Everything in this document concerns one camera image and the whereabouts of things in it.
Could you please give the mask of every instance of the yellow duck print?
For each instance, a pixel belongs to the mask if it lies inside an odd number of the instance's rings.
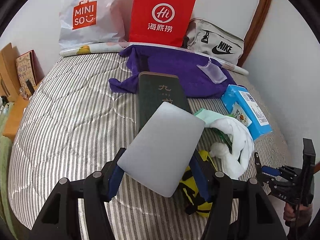
[[[80,47],[80,49],[78,50],[77,54],[89,54],[91,53],[90,51],[90,47],[88,45],[83,45]]]

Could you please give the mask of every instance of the quilted mattress cover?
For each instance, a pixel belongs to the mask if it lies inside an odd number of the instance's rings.
[[[136,136],[136,96],[113,93],[108,84],[109,78],[123,81],[131,76],[126,61],[117,53],[60,58],[39,85],[23,115],[9,167],[10,205],[26,227],[32,228],[60,178],[79,180],[101,170]],[[247,78],[231,75],[254,96],[273,128],[255,143],[262,163],[284,165],[288,149],[275,120]],[[204,107],[228,114],[220,99],[188,101],[194,113]],[[215,141],[219,138],[205,129],[198,147],[208,151]],[[214,161],[221,169],[221,163]],[[255,174],[252,156],[241,180]],[[200,239],[206,224],[203,217],[185,214],[180,192],[162,197],[127,174],[105,206],[116,239]],[[234,201],[231,220],[236,212]],[[89,239],[83,200],[79,200],[79,222],[82,239]]]

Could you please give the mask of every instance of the purple garment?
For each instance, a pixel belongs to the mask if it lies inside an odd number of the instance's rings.
[[[166,73],[179,77],[180,84],[187,97],[221,98],[228,85],[236,85],[228,70],[221,68],[227,79],[221,84],[214,84],[197,65],[205,66],[208,58],[183,50],[131,45],[119,53],[122,57],[129,56],[127,67],[132,76],[123,82],[115,78],[109,79],[113,92],[136,93],[138,76],[142,71]],[[211,62],[221,67],[221,64],[211,59]]]

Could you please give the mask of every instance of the bed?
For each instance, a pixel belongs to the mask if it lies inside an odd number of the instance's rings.
[[[10,205],[26,227],[32,228],[60,178],[79,180],[100,170],[136,136],[136,96],[113,93],[108,84],[109,78],[123,81],[131,76],[126,61],[117,53],[60,58],[39,85],[25,110],[9,166]],[[284,165],[288,149],[275,120],[247,78],[231,75],[254,96],[272,126],[273,132],[255,143],[261,162]],[[188,101],[193,112],[204,107],[228,114],[220,99]],[[209,150],[214,141],[219,138],[205,129],[198,147]],[[252,157],[241,180],[255,174]],[[206,224],[203,217],[185,214],[179,191],[165,198],[126,174],[106,210],[116,239],[199,239]],[[236,212],[234,201],[232,220]],[[83,200],[79,200],[79,222],[82,239],[89,239]]]

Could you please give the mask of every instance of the silver screw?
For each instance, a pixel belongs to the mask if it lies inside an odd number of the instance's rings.
[[[224,173],[222,171],[216,171],[215,175],[218,177],[218,178],[222,178],[224,176]]]
[[[61,185],[65,184],[67,181],[68,181],[67,178],[61,178],[61,179],[59,179],[59,183],[60,183]]]
[[[93,176],[94,178],[98,178],[98,177],[100,177],[101,175],[102,175],[101,171],[95,171],[95,172],[92,174],[92,176]]]
[[[249,182],[250,182],[251,184],[257,184],[257,183],[258,183],[258,181],[257,181],[255,178],[250,178],[250,179],[249,179]]]

